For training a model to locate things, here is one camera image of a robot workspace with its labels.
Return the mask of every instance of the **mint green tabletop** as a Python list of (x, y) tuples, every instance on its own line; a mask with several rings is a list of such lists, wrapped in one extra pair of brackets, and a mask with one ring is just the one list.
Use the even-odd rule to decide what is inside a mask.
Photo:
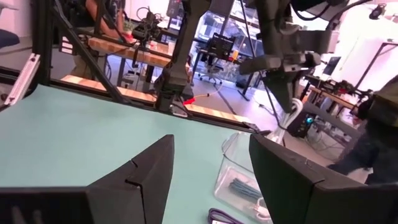
[(221, 145), (235, 130), (39, 86), (0, 113), (0, 187), (84, 186), (115, 170), (165, 134), (175, 135), (166, 224), (205, 224)]

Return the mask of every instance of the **red object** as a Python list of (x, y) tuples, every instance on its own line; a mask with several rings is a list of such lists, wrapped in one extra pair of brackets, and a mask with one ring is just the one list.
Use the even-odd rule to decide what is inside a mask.
[(189, 104), (192, 104), (193, 102), (195, 102), (195, 98), (192, 98), (192, 99), (189, 99), (189, 100), (184, 101), (184, 102), (182, 103), (182, 105), (189, 105)]
[(131, 34), (123, 34), (124, 38), (126, 38), (126, 41), (129, 43), (133, 42), (133, 36)]

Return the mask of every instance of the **clear plastic container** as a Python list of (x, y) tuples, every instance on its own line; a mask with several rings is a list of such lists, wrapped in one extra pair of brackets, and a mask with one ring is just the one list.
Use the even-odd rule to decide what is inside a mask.
[(215, 197), (258, 223), (272, 224), (268, 217), (259, 216), (256, 205), (266, 208), (249, 155), (248, 133), (235, 133), (222, 145), (223, 161), (215, 186)]

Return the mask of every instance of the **jeans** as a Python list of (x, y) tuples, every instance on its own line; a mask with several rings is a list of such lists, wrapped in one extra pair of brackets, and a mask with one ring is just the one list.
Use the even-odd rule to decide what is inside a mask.
[[(94, 28), (92, 27), (85, 27), (82, 28), (88, 32), (93, 32)], [(100, 69), (105, 71), (105, 54), (99, 54), (99, 58), (97, 60)], [(87, 65), (87, 63), (83, 60), (80, 55), (76, 55), (73, 57), (73, 61), (75, 63), (75, 68), (70, 72), (69, 75), (74, 75), (81, 78), (86, 79), (94, 79), (94, 75), (91, 72), (91, 69)]]
[(356, 169), (373, 168), (365, 184), (390, 184), (398, 182), (398, 149), (386, 146), (364, 133), (353, 150), (329, 169), (348, 175)]

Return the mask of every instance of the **computer monitor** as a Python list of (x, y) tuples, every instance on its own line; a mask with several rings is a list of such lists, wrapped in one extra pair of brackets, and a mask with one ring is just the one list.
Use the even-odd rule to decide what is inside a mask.
[(338, 62), (340, 61), (341, 57), (331, 57), (329, 62), (327, 63), (325, 69), (323, 69), (323, 74), (331, 75), (335, 70)]
[(215, 54), (219, 59), (228, 60), (235, 43), (235, 37), (225, 37), (214, 33), (207, 43), (209, 54)]

